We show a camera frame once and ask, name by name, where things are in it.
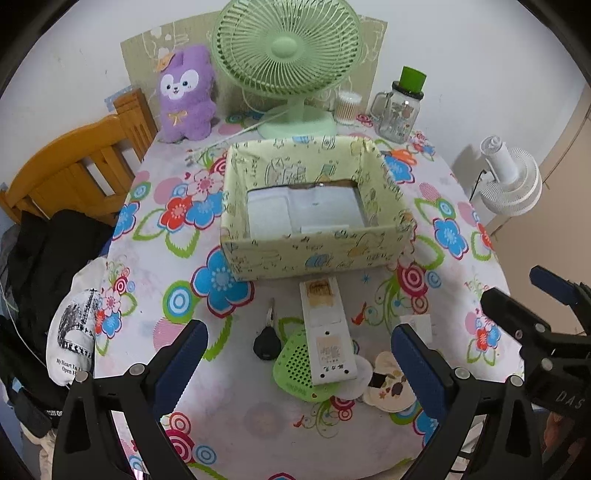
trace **glass jar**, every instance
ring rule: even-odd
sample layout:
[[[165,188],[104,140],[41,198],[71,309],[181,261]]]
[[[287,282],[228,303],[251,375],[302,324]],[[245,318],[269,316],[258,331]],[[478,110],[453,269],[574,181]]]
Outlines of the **glass jar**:
[[[402,88],[399,82],[392,84],[391,92],[378,93],[370,110],[376,118],[378,135],[397,144],[405,143],[417,120],[423,96],[423,92],[413,93]]]

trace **beige backdrop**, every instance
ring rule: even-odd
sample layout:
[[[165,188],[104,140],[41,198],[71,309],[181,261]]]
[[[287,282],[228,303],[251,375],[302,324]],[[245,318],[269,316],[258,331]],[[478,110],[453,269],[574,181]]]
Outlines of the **beige backdrop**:
[[[157,74],[155,72],[158,59],[171,51],[183,48],[187,44],[205,43],[209,45],[218,14],[219,12],[211,12],[177,20],[121,42],[121,51],[123,52],[129,80],[133,86],[140,87],[146,95],[154,119],[159,127],[160,106],[156,92]],[[341,88],[354,90],[363,95],[362,106],[365,109],[374,83],[379,51],[382,48],[388,23],[369,17],[359,18],[361,20],[363,39],[361,61],[341,84]],[[218,69],[216,70],[218,77],[215,101],[217,102],[218,113],[228,115],[248,109],[242,99],[241,89],[233,84],[227,75],[221,73]],[[334,88],[320,92],[315,97],[314,103],[325,108],[331,108],[337,90],[338,88]],[[265,100],[251,93],[247,93],[246,98],[254,108],[263,111],[277,104],[277,102]]]

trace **white wall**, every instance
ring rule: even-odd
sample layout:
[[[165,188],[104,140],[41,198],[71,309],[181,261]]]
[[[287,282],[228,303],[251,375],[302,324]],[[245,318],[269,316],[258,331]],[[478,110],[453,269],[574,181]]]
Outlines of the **white wall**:
[[[129,84],[119,43],[221,9],[226,0],[79,0],[33,47],[0,99],[0,180],[55,137],[107,114]],[[584,78],[560,42],[517,0],[351,0],[387,20],[374,93],[407,64],[427,73],[418,119],[468,188],[482,138],[499,134],[545,158]]]

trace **fan base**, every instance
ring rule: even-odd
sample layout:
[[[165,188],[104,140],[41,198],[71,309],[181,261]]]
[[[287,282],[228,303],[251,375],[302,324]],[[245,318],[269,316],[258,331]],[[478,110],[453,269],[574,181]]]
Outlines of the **fan base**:
[[[272,118],[281,112],[285,112],[287,109],[287,105],[273,108],[263,116],[261,121]],[[336,123],[330,112],[304,105],[301,119],[294,120],[291,117],[289,113],[281,115],[262,124],[258,128],[258,131],[266,139],[308,136],[332,137],[336,135]]]

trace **blue gripper pad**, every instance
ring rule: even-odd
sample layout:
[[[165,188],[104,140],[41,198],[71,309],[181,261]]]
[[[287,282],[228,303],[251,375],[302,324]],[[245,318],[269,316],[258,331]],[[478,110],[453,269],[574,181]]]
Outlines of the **blue gripper pad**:
[[[530,270],[530,282],[563,305],[574,306],[578,302],[572,283],[544,267],[536,265]]]
[[[156,420],[160,421],[163,415],[174,411],[207,349],[207,341],[206,325],[199,320],[191,320],[172,345],[163,347],[157,353],[165,348],[175,348],[177,342],[182,343],[155,384],[152,412]]]
[[[398,325],[392,332],[392,353],[408,378],[408,383],[417,396],[418,402],[427,416],[441,423],[447,415],[445,385],[440,376],[429,366],[428,360],[421,353],[418,345],[421,345],[425,352],[439,356],[437,352],[427,349],[410,325]]]

